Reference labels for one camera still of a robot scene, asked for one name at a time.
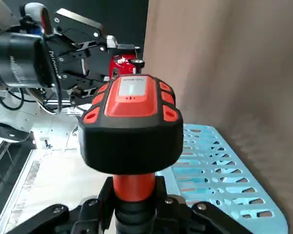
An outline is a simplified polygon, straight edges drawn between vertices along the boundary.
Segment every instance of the beige curtain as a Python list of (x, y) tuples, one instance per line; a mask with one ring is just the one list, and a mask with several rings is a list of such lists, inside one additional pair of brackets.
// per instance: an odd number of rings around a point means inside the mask
[(293, 233), (293, 0), (150, 0), (145, 73), (216, 127)]

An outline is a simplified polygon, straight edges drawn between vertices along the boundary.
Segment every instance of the black wall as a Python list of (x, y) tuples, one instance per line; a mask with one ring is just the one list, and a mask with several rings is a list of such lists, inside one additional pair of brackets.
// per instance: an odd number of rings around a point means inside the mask
[[(19, 17), (21, 0), (3, 0)], [(116, 37), (118, 43), (130, 43), (144, 47), (148, 0), (32, 0), (44, 4), (53, 19), (53, 13), (66, 8), (79, 15), (95, 20), (104, 26), (107, 35)], [(110, 55), (103, 53), (96, 58), (96, 68), (108, 74)]]

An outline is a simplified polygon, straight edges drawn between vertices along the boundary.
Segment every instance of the red power drill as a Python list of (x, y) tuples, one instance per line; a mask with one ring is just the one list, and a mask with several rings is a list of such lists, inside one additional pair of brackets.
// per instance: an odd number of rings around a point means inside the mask
[(114, 174), (118, 232), (130, 233), (123, 225), (128, 223), (150, 231), (154, 173), (175, 163), (183, 148), (183, 119), (173, 89), (149, 75), (114, 79), (95, 93), (79, 131), (85, 163)]

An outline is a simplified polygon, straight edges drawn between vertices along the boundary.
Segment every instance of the black battery pack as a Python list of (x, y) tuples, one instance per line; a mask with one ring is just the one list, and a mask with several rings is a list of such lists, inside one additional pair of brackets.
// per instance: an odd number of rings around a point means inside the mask
[(172, 165), (183, 148), (173, 89), (149, 75), (111, 80), (83, 114), (79, 141), (85, 163), (100, 172), (138, 175)]

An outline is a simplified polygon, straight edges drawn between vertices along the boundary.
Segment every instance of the light blue plastic tray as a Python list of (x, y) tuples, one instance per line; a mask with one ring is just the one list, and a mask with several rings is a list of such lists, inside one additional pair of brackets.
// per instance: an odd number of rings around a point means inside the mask
[(179, 160), (157, 175), (189, 206), (208, 201), (254, 234), (288, 233), (284, 215), (213, 127), (184, 124)]

